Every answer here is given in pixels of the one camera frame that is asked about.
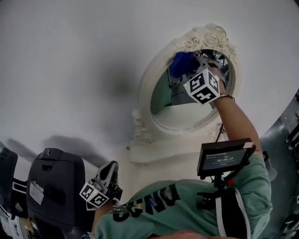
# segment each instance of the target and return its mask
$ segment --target hand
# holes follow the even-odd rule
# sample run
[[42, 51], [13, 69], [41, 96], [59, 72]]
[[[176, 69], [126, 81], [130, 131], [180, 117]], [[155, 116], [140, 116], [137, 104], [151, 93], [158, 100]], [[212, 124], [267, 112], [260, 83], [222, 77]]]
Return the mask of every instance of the hand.
[[[212, 62], [212, 61], [207, 61], [207, 63], [209, 64], [209, 66], [211, 67], [210, 71], [214, 74], [214, 75], [221, 75], [218, 67], [215, 66], [215, 64]], [[226, 95], [227, 92], [225, 90], [225, 87], [224, 87], [224, 82], [222, 80], [219, 81], [219, 92], [220, 92], [220, 95]]]

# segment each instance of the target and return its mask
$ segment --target wrist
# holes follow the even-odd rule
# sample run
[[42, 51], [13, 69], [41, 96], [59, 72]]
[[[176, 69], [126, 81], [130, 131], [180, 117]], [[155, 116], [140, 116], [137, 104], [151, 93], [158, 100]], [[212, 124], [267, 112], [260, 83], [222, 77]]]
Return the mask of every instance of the wrist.
[[224, 87], [224, 82], [222, 80], [219, 80], [219, 93], [220, 93], [220, 95], [227, 94], [225, 87]]
[[230, 104], [231, 101], [235, 102], [235, 98], [230, 95], [227, 95], [227, 94], [222, 94], [222, 95], [220, 95], [219, 98], [217, 98], [213, 102], [214, 102], [216, 108], [218, 108], [223, 105]]

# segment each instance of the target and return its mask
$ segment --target carved rose decoration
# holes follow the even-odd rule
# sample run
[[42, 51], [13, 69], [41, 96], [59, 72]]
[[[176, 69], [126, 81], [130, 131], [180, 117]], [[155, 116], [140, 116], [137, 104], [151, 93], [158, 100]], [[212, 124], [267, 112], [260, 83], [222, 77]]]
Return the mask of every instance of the carved rose decoration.
[[197, 37], [193, 38], [192, 41], [186, 41], [185, 46], [187, 49], [193, 48], [199, 44], [199, 39]]
[[208, 47], [214, 48], [219, 42], [219, 37], [215, 33], [209, 33], [205, 36], [205, 44]]
[[219, 46], [219, 48], [222, 48], [222, 49], [227, 48], [228, 47], [228, 39], [227, 38], [222, 39], [218, 46]]
[[187, 48], [192, 48], [192, 47], [193, 47], [193, 44], [192, 44], [191, 41], [186, 41], [186, 42], [185, 42], [185, 46], [186, 46]]
[[219, 38], [224, 38], [226, 37], [226, 32], [223, 28], [221, 27], [214, 27], [213, 32], [219, 37]]
[[144, 125], [143, 120], [138, 109], [132, 111], [132, 116], [135, 124], [134, 142], [135, 144], [144, 145], [152, 143], [151, 134]]
[[194, 45], [198, 45], [199, 44], [199, 39], [197, 37], [192, 39], [192, 42]]
[[228, 50], [231, 54], [233, 54], [235, 52], [235, 46], [234, 45], [229, 45], [228, 46]]

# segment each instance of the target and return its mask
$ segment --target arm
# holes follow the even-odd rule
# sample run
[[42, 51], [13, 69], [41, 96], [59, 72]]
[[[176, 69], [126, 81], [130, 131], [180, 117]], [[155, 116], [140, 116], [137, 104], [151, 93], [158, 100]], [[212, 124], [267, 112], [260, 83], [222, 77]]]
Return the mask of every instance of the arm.
[[106, 215], [108, 212], [110, 212], [111, 210], [113, 209], [113, 204], [112, 204], [112, 201], [109, 200], [108, 202], [106, 202], [103, 206], [101, 206], [100, 208], [98, 208], [96, 211], [95, 211], [95, 214], [94, 214], [94, 220], [93, 220], [93, 229], [92, 229], [92, 234], [94, 234], [94, 231], [95, 231], [95, 227], [99, 221], [99, 219]]
[[[217, 71], [217, 68], [211, 68], [213, 74], [216, 74]], [[219, 86], [220, 95], [226, 94], [222, 81], [219, 81]], [[256, 145], [256, 151], [254, 153], [263, 159], [262, 148], [256, 129], [240, 107], [228, 97], [216, 99], [214, 104], [222, 119], [228, 138], [230, 140], [251, 138], [252, 142]]]

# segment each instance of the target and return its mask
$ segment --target bracelet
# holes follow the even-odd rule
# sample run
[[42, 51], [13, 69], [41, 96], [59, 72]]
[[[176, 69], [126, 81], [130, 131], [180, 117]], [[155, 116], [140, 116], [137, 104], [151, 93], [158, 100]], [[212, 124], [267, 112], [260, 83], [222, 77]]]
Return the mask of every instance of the bracelet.
[[220, 95], [217, 99], [221, 99], [221, 98], [224, 98], [224, 97], [229, 97], [229, 98], [231, 98], [231, 99], [233, 99], [233, 101], [235, 101], [235, 98], [234, 97], [232, 97], [231, 95]]

